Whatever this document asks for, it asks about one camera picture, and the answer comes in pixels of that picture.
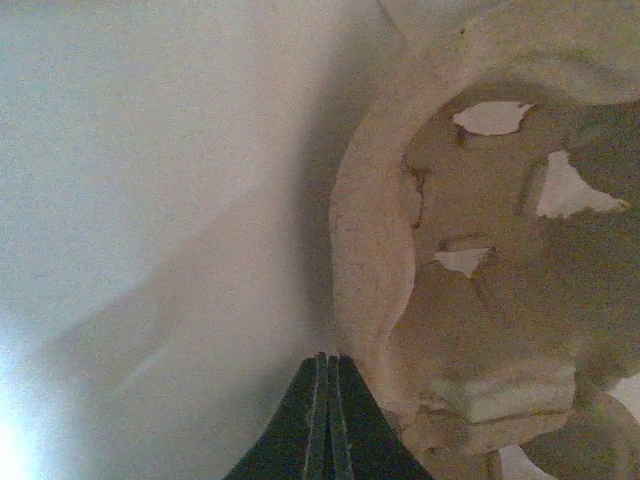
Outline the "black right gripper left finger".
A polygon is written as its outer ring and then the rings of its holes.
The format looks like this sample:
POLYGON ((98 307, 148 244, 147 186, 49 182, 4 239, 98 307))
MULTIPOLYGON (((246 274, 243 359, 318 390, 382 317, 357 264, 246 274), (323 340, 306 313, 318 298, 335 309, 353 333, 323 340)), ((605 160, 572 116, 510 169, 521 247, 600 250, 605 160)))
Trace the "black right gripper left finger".
POLYGON ((228 479, 323 479, 328 415, 328 359, 303 360, 266 429, 228 479))

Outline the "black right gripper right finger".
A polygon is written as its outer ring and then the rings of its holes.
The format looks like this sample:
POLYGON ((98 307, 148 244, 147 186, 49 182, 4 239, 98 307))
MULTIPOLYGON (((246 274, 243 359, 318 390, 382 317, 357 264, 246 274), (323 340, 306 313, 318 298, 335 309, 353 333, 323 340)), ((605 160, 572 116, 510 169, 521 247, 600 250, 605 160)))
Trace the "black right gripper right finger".
POLYGON ((393 432, 351 358, 331 356, 328 380, 330 479, 431 477, 393 432))

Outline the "orange paper bag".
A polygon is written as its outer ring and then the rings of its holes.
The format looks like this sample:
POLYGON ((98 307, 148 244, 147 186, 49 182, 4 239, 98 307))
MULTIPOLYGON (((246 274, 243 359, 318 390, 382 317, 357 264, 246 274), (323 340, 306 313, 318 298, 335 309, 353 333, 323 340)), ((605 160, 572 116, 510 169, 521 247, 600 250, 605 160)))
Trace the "orange paper bag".
POLYGON ((1 475, 219 479, 343 354, 330 205, 386 1, 1 5, 1 475))

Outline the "single pulp cup carrier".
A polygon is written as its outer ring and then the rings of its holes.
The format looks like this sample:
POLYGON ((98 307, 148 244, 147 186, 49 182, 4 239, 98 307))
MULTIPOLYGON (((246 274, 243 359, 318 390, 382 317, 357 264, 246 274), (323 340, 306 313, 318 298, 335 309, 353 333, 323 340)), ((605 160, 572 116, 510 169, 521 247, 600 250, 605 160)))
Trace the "single pulp cup carrier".
POLYGON ((635 479, 639 5, 386 1, 407 47, 330 205, 344 351, 439 479, 635 479))

